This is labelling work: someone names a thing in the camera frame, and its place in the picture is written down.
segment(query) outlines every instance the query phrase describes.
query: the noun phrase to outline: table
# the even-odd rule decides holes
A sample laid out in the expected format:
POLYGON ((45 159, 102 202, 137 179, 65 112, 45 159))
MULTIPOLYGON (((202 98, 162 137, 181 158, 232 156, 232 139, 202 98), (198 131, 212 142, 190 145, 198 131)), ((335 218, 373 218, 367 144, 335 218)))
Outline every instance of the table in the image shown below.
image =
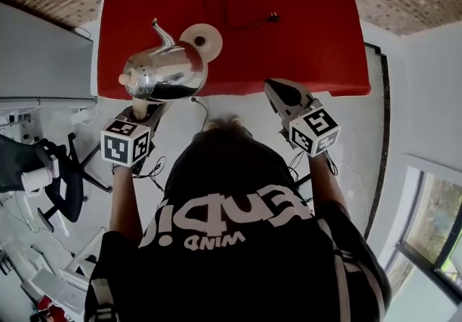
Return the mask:
POLYGON ((222 52, 209 64, 200 95, 263 91, 263 80, 302 82, 311 92, 367 95, 371 88, 354 0, 104 0, 97 51, 97 93, 130 100, 118 84, 127 59, 160 45, 153 18, 175 39, 208 23, 222 34, 222 52), (247 30, 276 12, 280 22, 247 30))

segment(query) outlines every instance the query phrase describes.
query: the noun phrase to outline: black chair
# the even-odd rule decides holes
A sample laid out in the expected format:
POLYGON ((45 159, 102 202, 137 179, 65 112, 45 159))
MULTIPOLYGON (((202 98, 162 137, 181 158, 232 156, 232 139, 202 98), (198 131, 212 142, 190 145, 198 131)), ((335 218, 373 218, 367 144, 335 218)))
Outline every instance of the black chair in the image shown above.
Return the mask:
POLYGON ((52 156, 56 157, 59 166, 59 177, 54 178, 52 183, 45 187, 48 198, 53 203, 51 209, 43 213, 38 209, 38 216, 45 226, 54 232, 50 218, 60 211, 69 221, 76 222, 79 218, 82 204, 87 200, 84 196, 83 180, 105 192, 112 192, 112 187, 104 186, 85 172, 85 166, 100 150, 98 144, 82 161, 79 162, 73 140, 75 134, 69 134, 69 155, 66 154, 66 146, 56 146, 47 139, 40 140, 37 144, 26 145, 16 142, 8 137, 0 135, 0 192, 23 191, 21 181, 23 173, 31 172, 42 167, 52 168, 52 156))

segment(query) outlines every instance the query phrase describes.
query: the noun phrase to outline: white cup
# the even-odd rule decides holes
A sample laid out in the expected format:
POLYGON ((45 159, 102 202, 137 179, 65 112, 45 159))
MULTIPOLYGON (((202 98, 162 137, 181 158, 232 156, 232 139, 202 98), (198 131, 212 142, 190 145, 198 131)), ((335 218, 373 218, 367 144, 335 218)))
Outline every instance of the white cup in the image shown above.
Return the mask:
POLYGON ((53 175, 48 168, 43 167, 32 172, 23 173, 21 181, 27 197, 32 198, 40 195, 43 188, 53 181, 53 175))

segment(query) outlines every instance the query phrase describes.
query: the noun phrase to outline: teapot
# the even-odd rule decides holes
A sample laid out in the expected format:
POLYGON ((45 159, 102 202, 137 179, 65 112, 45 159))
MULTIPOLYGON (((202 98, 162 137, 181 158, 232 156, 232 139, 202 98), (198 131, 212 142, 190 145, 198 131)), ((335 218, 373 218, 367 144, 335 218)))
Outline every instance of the teapot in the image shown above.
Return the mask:
POLYGON ((136 53, 126 62, 119 83, 136 99, 164 103, 195 95, 207 78, 207 62, 190 43, 178 41, 157 24, 162 39, 157 48, 136 53))

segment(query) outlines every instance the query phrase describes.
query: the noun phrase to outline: person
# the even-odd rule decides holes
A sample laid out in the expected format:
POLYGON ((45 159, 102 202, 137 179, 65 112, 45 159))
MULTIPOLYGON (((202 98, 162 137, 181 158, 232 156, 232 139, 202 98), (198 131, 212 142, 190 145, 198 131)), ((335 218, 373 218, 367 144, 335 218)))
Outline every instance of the person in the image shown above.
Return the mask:
POLYGON ((131 168, 116 167, 85 320, 383 319, 384 271, 326 155, 309 165, 315 216, 281 156, 236 119, 211 123, 175 162, 145 233, 131 168))

